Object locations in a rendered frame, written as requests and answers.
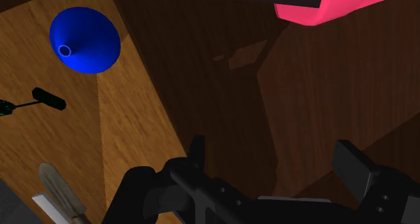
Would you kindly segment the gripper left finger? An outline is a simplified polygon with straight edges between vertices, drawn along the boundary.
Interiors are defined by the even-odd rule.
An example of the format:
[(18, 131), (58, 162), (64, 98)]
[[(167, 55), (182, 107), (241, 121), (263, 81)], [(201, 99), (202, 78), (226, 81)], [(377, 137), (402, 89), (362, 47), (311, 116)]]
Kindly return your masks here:
[(149, 166), (129, 169), (102, 224), (157, 224), (174, 213), (182, 224), (257, 224), (252, 201), (220, 178), (203, 172), (205, 138), (192, 139), (186, 157), (167, 160), (160, 172)]

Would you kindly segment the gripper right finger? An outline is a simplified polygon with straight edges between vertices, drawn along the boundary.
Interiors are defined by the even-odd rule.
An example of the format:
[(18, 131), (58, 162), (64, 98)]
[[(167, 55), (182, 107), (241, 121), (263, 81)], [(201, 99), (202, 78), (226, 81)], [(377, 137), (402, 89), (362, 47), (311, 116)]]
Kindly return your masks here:
[(337, 140), (332, 170), (359, 202), (362, 224), (420, 224), (420, 183), (374, 163), (348, 140)]

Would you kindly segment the white flat bar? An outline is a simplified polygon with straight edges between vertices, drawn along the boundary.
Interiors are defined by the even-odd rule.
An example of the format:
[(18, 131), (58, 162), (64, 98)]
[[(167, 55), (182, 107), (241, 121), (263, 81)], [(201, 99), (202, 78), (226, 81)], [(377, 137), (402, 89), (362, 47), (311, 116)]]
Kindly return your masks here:
[(35, 194), (32, 200), (50, 217), (55, 224), (73, 224), (70, 217), (45, 192)]

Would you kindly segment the black kitchen brush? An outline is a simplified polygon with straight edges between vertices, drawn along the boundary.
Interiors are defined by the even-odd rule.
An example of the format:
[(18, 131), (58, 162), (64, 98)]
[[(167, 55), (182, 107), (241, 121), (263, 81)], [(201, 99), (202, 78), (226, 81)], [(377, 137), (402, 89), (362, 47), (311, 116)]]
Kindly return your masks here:
[(34, 102), (28, 102), (25, 104), (18, 105), (15, 105), (6, 100), (0, 100), (0, 116), (10, 115), (16, 108), (31, 106), (35, 104), (45, 104), (57, 110), (64, 110), (67, 107), (67, 103), (64, 99), (55, 96), (39, 87), (35, 87), (32, 90), (32, 97), (34, 99)]

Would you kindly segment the blue funnel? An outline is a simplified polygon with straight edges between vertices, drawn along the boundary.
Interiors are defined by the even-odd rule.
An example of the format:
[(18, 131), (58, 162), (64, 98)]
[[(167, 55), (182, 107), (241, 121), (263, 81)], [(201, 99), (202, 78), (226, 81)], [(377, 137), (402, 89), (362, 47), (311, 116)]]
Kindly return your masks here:
[(50, 25), (49, 39), (64, 65), (80, 73), (102, 73), (120, 55), (120, 37), (114, 24), (88, 7), (71, 7), (60, 12)]

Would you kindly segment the pink robot stand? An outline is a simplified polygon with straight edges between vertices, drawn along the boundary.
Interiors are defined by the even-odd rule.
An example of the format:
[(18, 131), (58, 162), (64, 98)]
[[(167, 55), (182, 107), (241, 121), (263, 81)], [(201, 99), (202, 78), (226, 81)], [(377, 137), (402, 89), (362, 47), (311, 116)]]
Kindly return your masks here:
[(320, 7), (276, 4), (277, 17), (303, 26), (316, 26), (384, 0), (320, 0)]

